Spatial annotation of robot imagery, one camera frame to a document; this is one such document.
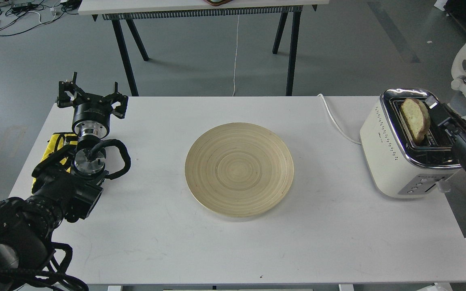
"black table leg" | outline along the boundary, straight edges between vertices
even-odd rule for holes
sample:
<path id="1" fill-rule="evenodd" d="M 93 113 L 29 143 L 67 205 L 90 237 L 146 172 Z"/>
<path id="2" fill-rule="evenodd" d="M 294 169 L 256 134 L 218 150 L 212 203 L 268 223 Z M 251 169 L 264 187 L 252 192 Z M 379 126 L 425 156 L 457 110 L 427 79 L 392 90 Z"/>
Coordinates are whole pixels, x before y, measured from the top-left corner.
<path id="1" fill-rule="evenodd" d="M 136 26 L 134 25 L 134 20 L 127 19 L 125 21 L 127 22 L 127 25 L 129 26 L 129 29 L 131 30 L 134 41 L 136 42 L 136 45 L 138 46 L 139 52 L 141 53 L 141 57 L 143 58 L 144 61 L 148 61 L 149 57 L 146 54 L 146 50 L 145 50 L 145 47 L 143 45 L 143 42 L 141 41 L 141 38 L 139 37 L 138 30 L 136 29 Z"/>
<path id="2" fill-rule="evenodd" d="M 283 28 L 285 28 L 285 22 L 287 21 L 288 14 L 288 12 L 282 12 L 282 15 L 280 16 L 280 23 L 278 24 L 278 30 L 276 31 L 276 39 L 274 39 L 274 46 L 272 47 L 273 54 L 278 53 L 280 41 L 282 40 Z"/>
<path id="3" fill-rule="evenodd" d="M 292 15 L 292 32 L 290 33 L 289 69 L 287 73 L 287 91 L 285 96 L 292 96 L 294 85 L 294 69 L 296 68 L 296 51 L 298 50 L 299 23 L 301 11 L 295 11 Z"/>
<path id="4" fill-rule="evenodd" d="M 122 62 L 125 69 L 125 74 L 127 75 L 127 81 L 129 82 L 129 87 L 131 88 L 131 96 L 139 96 L 138 89 L 136 87 L 136 81 L 134 80 L 133 68 L 131 67 L 131 60 L 129 59 L 127 46 L 125 45 L 125 40 L 123 39 L 122 25 L 120 24 L 120 20 L 111 20 L 111 22 L 114 29 L 114 34 L 116 35 L 116 42 L 118 43 L 118 48 L 120 49 L 120 55 L 122 55 Z"/>

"bamboo plate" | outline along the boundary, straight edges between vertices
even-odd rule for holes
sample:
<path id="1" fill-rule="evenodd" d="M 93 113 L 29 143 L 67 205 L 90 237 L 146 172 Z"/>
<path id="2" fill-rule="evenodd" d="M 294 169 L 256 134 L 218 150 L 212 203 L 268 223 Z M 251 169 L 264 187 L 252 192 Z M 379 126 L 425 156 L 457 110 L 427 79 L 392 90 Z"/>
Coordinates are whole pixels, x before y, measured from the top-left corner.
<path id="1" fill-rule="evenodd" d="M 264 127 L 229 123 L 210 129 L 190 148 L 186 182 L 203 206 L 230 217 L 273 208 L 289 191 L 294 164 L 283 141 Z"/>

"toaster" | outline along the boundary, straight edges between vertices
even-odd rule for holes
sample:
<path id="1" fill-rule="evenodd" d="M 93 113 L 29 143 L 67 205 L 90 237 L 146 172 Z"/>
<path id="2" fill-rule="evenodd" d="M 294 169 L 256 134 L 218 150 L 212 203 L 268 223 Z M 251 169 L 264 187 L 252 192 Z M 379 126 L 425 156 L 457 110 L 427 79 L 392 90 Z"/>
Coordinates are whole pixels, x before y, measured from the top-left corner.
<path id="1" fill-rule="evenodd" d="M 430 96 L 434 95 L 423 89 L 386 90 L 361 127 L 362 148 L 375 185 L 390 197 L 424 197 L 436 182 L 461 168 L 451 140 L 433 122 L 424 140 L 413 142 L 400 105 L 406 98 L 425 102 Z"/>

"bread slice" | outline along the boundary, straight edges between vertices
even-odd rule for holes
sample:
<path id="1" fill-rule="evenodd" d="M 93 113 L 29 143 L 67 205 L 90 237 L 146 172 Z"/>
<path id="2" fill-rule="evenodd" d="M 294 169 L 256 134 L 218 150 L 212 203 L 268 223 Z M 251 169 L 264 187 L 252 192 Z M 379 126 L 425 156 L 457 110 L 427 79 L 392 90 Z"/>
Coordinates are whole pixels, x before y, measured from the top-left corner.
<path id="1" fill-rule="evenodd" d="M 413 142 L 419 144 L 424 140 L 431 126 L 431 118 L 427 107 L 418 99 L 407 98 L 400 106 L 400 111 L 411 136 L 413 136 Z"/>

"white cord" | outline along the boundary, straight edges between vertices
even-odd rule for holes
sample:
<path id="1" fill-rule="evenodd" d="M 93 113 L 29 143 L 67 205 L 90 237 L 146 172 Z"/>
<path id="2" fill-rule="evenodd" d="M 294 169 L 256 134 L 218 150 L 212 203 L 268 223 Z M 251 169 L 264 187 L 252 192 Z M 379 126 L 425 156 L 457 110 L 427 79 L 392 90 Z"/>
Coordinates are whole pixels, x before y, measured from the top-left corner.
<path id="1" fill-rule="evenodd" d="M 346 134 L 344 133 L 344 131 L 339 127 L 339 124 L 337 124 L 337 121 L 335 121 L 335 118 L 333 117 L 332 112 L 330 111 L 330 108 L 328 107 L 328 104 L 327 104 L 327 101 L 326 101 L 326 99 L 325 99 L 325 96 L 323 96 L 323 94 L 318 94 L 318 97 L 321 97 L 321 100 L 323 100 L 323 103 L 325 104 L 325 108 L 327 109 L 327 112 L 328 112 L 328 116 L 330 116 L 330 119 L 331 119 L 331 121 L 333 122 L 333 125 L 335 125 L 335 127 L 337 128 L 337 130 L 338 130 L 347 140 L 350 140 L 350 141 L 353 142 L 354 144 L 361 144 L 360 141 L 353 140 L 353 139 L 349 138 L 349 136 L 346 135 Z"/>
<path id="2" fill-rule="evenodd" d="M 35 14 L 37 14 L 37 15 L 39 15 L 39 22 L 40 22 L 41 24 L 44 24 L 44 23 L 40 20 L 40 19 L 41 19 L 41 16 L 40 16 L 40 13 L 39 13 L 39 12 L 36 12 L 36 11 L 31 11 L 31 12 L 32 12 L 32 13 L 35 13 Z"/>
<path id="3" fill-rule="evenodd" d="M 48 21 L 48 22 L 41 22 L 41 20 L 40 20 L 40 19 L 41 19 L 40 13 L 39 13 L 39 12 L 36 12 L 36 11 L 31 11 L 31 12 L 33 12 L 33 13 L 35 13 L 35 14 L 39 14 L 39 22 L 40 22 L 41 24 L 48 24 L 48 23 L 52 22 L 53 20 L 55 20 L 55 17 L 57 17 L 57 15 L 54 15 L 52 20 L 50 20 L 50 21 Z"/>
<path id="4" fill-rule="evenodd" d="M 240 14 L 238 15 L 237 19 L 237 48 L 235 49 L 235 67 L 233 68 L 233 96 L 237 92 L 237 86 L 235 84 L 235 73 L 237 71 L 237 56 L 238 56 L 238 26 L 240 23 Z"/>

